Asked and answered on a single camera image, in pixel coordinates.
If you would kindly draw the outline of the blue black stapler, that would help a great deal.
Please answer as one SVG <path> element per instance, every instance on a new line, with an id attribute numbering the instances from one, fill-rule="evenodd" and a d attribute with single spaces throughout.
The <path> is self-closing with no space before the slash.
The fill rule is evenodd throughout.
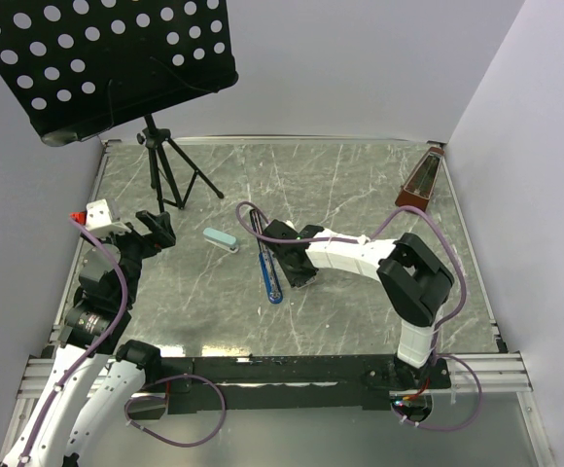
<path id="1" fill-rule="evenodd" d="M 249 211 L 249 216 L 252 229 L 257 234 L 261 234 L 263 232 L 262 216 L 254 208 Z M 283 301 L 283 294 L 273 263 L 273 258 L 266 244 L 259 238 L 257 238 L 257 241 L 259 246 L 259 261 L 264 278 L 267 298 L 272 304 L 279 305 Z"/>

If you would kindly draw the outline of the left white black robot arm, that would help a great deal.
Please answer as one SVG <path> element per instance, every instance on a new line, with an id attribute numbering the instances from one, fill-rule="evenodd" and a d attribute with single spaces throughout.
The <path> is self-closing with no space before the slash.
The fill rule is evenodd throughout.
<path id="1" fill-rule="evenodd" d="M 82 466 L 120 405 L 161 383 L 157 347 L 120 344 L 144 260 L 176 243 L 168 213 L 137 212 L 141 234 L 105 200 L 70 216 L 90 244 L 79 299 L 67 313 L 48 380 L 3 466 Z"/>

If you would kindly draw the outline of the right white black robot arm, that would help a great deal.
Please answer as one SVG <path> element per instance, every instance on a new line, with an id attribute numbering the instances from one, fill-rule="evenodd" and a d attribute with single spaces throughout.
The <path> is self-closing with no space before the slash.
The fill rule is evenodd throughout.
<path id="1" fill-rule="evenodd" d="M 287 281 L 300 287 L 321 269 L 336 269 L 381 284 L 402 320 L 395 365 L 397 380 L 416 387 L 429 373 L 436 322 L 454 284 L 448 267 L 414 233 L 398 239 L 370 240 L 308 225 L 296 231 L 279 220 L 263 231 Z"/>

